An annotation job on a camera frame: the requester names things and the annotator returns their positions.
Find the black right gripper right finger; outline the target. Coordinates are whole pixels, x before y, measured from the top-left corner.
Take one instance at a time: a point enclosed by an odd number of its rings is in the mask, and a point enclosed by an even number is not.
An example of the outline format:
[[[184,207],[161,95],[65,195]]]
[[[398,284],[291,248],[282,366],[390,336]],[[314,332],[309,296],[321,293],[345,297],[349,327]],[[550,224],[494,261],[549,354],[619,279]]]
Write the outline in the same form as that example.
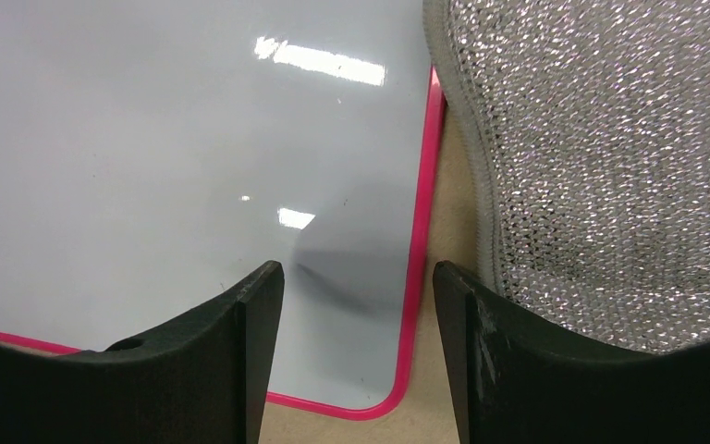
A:
[[[546,321],[449,262],[435,309],[463,443],[710,443],[710,342],[652,355]]]

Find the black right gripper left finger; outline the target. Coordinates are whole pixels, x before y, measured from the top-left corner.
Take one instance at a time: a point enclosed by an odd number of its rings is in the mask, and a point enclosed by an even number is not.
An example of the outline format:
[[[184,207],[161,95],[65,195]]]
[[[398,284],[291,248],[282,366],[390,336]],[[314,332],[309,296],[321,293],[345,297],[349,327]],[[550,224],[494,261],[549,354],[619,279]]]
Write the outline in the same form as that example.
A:
[[[0,443],[255,443],[284,272],[229,290],[104,351],[0,345]]]

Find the white board with pink rim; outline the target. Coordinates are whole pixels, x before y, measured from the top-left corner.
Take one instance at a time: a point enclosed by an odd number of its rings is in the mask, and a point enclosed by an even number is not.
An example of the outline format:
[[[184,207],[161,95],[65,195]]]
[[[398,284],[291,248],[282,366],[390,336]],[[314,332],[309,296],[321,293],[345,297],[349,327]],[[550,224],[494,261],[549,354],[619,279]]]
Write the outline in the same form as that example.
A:
[[[270,401],[391,412],[442,113],[419,1],[0,1],[0,340],[101,350],[276,260]]]

